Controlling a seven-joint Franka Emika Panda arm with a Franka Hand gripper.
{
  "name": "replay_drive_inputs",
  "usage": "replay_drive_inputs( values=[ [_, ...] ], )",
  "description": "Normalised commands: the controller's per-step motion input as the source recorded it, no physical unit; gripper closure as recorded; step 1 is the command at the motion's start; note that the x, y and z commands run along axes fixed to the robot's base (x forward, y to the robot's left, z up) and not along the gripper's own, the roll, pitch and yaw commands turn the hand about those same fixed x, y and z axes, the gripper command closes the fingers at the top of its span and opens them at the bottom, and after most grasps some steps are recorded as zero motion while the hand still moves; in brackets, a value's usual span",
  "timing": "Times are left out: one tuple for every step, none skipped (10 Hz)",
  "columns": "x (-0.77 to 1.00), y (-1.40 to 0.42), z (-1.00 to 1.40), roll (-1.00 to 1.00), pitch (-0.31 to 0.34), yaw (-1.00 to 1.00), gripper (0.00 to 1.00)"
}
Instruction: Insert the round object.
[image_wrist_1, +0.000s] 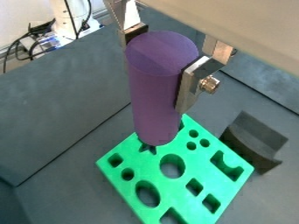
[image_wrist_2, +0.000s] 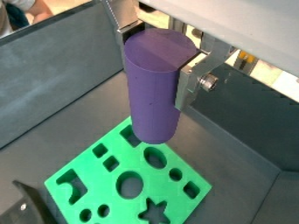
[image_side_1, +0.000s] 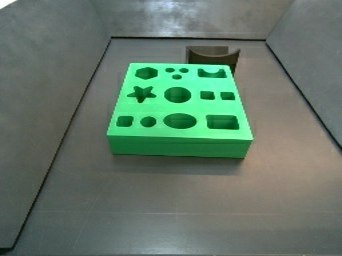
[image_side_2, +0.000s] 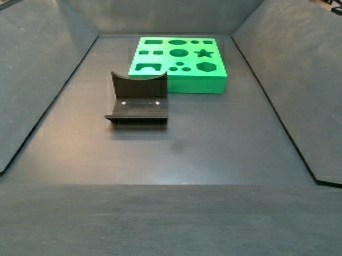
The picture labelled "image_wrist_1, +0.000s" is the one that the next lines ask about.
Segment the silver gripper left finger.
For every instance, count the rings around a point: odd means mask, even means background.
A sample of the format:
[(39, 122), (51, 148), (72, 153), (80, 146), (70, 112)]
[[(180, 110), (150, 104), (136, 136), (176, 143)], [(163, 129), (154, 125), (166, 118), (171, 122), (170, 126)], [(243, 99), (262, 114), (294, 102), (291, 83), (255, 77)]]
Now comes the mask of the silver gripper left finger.
[(136, 0), (103, 0), (110, 16), (118, 25), (120, 45), (127, 48), (130, 41), (148, 32), (148, 25), (142, 22)]

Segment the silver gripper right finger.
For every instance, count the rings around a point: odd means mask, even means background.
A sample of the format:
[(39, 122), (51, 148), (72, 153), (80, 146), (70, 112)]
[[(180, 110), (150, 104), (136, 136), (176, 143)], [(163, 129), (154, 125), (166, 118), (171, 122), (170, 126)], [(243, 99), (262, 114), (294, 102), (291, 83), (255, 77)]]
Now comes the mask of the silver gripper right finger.
[(207, 35), (203, 55), (182, 70), (182, 82), (176, 97), (175, 110), (184, 114), (206, 92), (214, 94), (220, 81), (212, 76), (228, 63), (234, 47)]

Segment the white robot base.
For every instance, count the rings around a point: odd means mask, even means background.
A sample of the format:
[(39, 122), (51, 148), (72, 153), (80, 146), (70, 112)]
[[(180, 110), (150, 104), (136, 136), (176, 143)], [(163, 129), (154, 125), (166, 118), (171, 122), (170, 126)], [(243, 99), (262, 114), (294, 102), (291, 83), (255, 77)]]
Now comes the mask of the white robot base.
[(51, 0), (51, 8), (55, 17), (52, 30), (60, 37), (75, 40), (99, 29), (91, 0)]

